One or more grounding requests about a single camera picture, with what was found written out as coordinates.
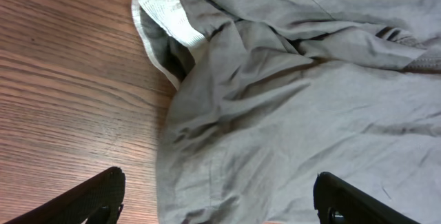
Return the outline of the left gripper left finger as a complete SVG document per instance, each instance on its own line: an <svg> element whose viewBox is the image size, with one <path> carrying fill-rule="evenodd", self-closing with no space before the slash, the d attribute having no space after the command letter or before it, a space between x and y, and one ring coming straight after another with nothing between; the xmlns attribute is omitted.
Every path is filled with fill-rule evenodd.
<svg viewBox="0 0 441 224"><path fill-rule="evenodd" d="M109 167L6 224L117 224L124 196L125 174Z"/></svg>

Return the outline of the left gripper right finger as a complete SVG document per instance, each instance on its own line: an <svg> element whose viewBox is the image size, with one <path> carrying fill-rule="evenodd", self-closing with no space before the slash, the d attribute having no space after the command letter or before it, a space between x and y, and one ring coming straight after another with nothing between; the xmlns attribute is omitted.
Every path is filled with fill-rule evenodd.
<svg viewBox="0 0 441 224"><path fill-rule="evenodd" d="M330 172L314 183L320 224L418 224Z"/></svg>

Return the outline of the grey shorts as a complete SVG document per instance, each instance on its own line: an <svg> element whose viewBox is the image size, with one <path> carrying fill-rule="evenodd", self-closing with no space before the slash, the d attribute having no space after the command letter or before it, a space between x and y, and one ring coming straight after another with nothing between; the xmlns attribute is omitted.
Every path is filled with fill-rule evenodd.
<svg viewBox="0 0 441 224"><path fill-rule="evenodd" d="M331 172L440 222L440 0L132 0L177 92L160 223L317 223Z"/></svg>

